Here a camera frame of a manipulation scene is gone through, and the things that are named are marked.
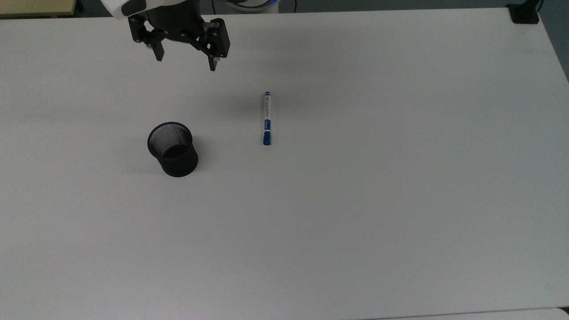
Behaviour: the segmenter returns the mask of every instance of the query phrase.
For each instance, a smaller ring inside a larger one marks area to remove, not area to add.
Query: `table surface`
[[[0,17],[72,15],[76,0],[0,0]]]
[[[542,24],[507,9],[223,18],[216,72],[182,43],[155,61],[125,20],[0,21],[5,318],[569,305],[569,85]],[[166,121],[195,136],[185,178],[146,147]]]
[[[569,320],[561,309],[518,310],[491,313],[433,315],[426,317],[399,318],[400,320]]]

